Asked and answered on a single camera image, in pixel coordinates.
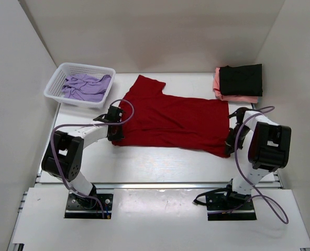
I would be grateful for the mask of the red t-shirt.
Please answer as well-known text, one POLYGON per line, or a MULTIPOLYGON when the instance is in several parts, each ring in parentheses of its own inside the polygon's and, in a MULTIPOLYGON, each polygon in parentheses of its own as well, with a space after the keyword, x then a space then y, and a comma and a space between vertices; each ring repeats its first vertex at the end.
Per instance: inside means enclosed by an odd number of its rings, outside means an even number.
POLYGON ((162 92, 165 86, 164 82, 138 76, 119 104, 127 120, 122 126, 124 138, 112 144, 178 147, 228 158, 228 103, 166 95, 162 92))

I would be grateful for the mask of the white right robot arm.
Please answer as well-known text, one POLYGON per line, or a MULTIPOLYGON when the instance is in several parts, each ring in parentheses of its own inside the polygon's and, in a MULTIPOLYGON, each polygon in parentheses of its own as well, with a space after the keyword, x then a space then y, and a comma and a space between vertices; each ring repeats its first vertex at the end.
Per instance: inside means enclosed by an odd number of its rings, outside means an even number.
POLYGON ((225 154, 234 154, 236 164, 239 163, 237 150, 242 149, 250 131, 253 135, 247 155, 250 167, 238 169, 240 175, 228 183, 222 196, 224 207, 231 210, 249 199, 252 189, 264 176, 287 165, 292 133, 290 127, 271 121, 260 110, 241 107, 228 116, 232 117, 236 118, 236 126, 229 129, 225 154))

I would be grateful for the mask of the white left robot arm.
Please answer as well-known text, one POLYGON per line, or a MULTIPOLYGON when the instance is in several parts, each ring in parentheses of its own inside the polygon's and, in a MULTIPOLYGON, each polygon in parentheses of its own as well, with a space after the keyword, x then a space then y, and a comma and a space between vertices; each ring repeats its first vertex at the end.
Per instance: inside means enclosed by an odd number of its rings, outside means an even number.
POLYGON ((94 184, 81 173, 83 150, 101 139, 109 141, 124 138, 121 122, 124 111, 111 105, 106 114, 94 119, 89 127, 79 127, 72 132, 55 130, 52 133, 41 168, 51 176, 64 182, 75 200, 85 208, 97 203, 94 184))

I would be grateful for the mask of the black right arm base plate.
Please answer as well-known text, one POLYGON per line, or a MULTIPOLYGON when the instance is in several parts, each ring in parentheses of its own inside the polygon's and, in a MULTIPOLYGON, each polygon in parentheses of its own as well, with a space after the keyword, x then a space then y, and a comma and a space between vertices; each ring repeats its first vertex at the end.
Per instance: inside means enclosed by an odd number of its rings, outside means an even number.
POLYGON ((209 221, 254 221, 257 219, 250 196, 234 192, 231 183, 224 188, 197 195, 193 203, 207 208, 209 221))

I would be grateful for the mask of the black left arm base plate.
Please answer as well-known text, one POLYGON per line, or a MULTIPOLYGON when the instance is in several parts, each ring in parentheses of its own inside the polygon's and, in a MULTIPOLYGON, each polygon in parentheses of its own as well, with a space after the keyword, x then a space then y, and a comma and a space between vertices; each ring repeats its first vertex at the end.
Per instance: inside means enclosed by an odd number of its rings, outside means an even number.
POLYGON ((113 210, 113 193, 97 192, 97 198, 102 204, 102 208, 96 200, 78 197, 74 193, 69 193, 64 217, 66 219, 101 219, 110 220, 113 210))

